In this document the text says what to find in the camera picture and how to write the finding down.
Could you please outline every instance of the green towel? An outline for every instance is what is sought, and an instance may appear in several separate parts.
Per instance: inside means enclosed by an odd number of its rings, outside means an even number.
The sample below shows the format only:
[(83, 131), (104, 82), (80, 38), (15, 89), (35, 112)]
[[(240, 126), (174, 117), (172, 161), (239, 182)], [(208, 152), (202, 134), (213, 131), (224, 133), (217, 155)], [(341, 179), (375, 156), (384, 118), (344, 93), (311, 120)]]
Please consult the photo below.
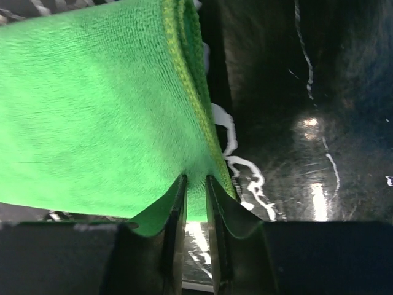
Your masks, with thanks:
[(0, 28), (0, 202), (129, 218), (189, 177), (234, 196), (191, 0), (121, 0)]

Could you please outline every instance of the folded towel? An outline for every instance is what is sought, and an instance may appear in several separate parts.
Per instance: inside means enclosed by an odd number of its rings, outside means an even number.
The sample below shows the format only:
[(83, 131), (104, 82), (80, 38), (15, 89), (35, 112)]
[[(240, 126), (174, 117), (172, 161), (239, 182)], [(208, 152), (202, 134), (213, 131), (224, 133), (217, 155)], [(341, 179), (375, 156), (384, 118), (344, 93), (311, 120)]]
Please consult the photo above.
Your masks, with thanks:
[(234, 196), (192, 0), (122, 0), (0, 28), (0, 202), (133, 217), (189, 177)]

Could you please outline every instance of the green cloth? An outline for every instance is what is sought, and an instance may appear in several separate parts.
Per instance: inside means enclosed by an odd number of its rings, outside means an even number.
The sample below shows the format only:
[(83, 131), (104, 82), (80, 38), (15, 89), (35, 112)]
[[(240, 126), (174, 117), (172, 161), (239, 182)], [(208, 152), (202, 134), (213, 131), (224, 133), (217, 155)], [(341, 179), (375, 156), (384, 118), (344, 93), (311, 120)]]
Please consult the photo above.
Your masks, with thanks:
[(189, 177), (233, 196), (191, 0), (121, 0), (0, 28), (0, 202), (133, 217)]

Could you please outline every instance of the towel fold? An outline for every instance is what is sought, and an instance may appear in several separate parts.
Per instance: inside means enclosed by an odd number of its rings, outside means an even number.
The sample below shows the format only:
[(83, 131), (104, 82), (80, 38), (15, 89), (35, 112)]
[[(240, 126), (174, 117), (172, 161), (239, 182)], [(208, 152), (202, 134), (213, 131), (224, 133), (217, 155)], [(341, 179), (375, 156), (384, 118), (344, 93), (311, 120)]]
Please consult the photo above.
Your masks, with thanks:
[(189, 177), (234, 196), (191, 0), (122, 0), (0, 28), (0, 202), (129, 218)]

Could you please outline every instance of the terry cloth fabric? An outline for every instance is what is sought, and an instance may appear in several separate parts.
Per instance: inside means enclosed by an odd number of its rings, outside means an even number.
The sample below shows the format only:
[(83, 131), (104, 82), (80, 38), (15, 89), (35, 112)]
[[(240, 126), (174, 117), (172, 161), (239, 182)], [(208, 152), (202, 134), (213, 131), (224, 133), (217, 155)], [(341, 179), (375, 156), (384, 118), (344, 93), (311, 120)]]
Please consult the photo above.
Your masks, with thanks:
[(0, 28), (0, 202), (129, 218), (189, 177), (234, 196), (191, 0), (122, 0)]

